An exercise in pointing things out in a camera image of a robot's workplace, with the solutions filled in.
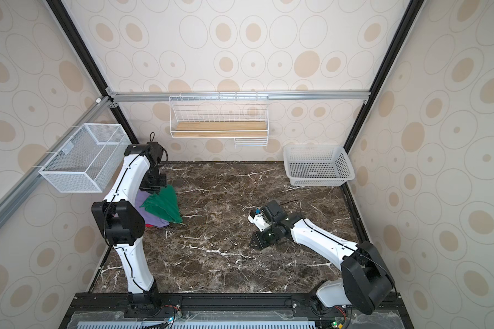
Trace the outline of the green t-shirt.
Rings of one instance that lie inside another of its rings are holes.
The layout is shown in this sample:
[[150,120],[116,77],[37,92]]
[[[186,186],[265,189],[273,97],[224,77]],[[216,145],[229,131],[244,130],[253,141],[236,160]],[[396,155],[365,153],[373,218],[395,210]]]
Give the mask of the green t-shirt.
[[166,187],[163,187],[159,193],[148,196],[141,205],[141,208],[166,222],[183,222],[178,206],[177,195],[172,185],[167,185]]

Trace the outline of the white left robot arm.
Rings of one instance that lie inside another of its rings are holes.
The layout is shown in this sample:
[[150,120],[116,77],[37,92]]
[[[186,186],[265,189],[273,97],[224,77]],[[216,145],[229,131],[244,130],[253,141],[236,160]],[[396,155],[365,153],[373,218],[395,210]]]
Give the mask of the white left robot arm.
[[160,172],[167,152],[155,141],[132,144],[124,151],[122,171],[105,199],[93,203],[91,212],[106,244],[117,252],[128,282],[128,301],[133,307],[159,303],[156,281],[143,248],[145,219],[136,204],[138,192],[159,193],[167,186]]

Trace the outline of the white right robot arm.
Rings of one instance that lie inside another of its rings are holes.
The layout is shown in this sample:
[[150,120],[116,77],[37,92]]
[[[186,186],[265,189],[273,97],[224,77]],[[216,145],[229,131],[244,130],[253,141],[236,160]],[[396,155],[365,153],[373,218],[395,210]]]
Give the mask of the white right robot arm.
[[251,247],[262,250],[289,239],[310,248],[340,272],[341,278],[326,280],[312,292],[317,310],[350,305],[370,315],[395,289],[395,281],[378,249],[370,242],[354,243],[315,225],[301,212],[288,214],[272,200],[249,212],[248,221],[257,227]]

